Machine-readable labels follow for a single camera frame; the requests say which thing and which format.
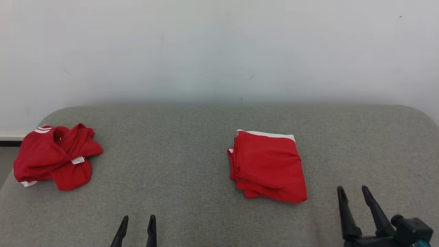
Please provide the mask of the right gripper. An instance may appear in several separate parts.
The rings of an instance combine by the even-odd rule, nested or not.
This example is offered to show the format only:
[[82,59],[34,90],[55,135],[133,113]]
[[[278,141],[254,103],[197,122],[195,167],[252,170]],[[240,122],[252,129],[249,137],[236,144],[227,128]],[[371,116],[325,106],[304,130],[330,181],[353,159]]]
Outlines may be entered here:
[[339,215],[341,220],[343,247],[401,247],[394,239],[396,231],[378,202],[372,196],[367,186],[362,186],[364,200],[369,207],[375,224],[375,236],[362,236],[362,231],[357,227],[350,207],[345,190],[342,186],[337,187],[339,203]]

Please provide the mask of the red shorts with white stripe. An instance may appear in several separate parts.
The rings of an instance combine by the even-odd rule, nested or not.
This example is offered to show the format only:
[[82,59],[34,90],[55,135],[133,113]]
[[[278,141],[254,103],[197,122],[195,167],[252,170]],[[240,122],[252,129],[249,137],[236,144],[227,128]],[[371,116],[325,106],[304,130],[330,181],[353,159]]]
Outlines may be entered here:
[[299,204],[308,199],[295,136],[237,130],[227,150],[229,178],[244,197]]

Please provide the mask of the red basketball jersey white trim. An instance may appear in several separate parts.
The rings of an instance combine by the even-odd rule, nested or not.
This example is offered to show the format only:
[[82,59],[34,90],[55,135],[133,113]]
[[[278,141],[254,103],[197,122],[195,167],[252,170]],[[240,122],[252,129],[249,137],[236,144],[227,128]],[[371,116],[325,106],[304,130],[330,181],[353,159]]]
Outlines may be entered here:
[[92,175],[88,158],[103,153],[94,134],[82,123],[72,129],[49,125],[36,128],[24,137],[13,162],[16,180],[25,187],[52,180],[60,191],[85,185]]

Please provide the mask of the white and black baseboard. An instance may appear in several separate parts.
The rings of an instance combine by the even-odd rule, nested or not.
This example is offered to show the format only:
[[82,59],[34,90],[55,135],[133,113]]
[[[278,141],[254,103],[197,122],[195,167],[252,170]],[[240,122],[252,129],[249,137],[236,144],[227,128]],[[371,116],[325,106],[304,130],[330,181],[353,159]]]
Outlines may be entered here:
[[26,134],[0,133],[0,147],[20,147]]

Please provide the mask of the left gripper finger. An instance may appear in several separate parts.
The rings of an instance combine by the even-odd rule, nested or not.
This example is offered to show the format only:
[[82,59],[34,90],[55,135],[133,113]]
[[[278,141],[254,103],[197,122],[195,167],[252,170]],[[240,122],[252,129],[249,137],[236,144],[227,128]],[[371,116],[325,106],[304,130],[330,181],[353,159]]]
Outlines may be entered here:
[[116,231],[115,237],[111,242],[111,247],[122,247],[122,242],[127,234],[127,227],[129,222],[129,216],[124,216],[118,230]]
[[156,217],[151,215],[149,219],[149,225],[147,228],[147,245],[146,247],[157,247],[157,229],[156,229]]

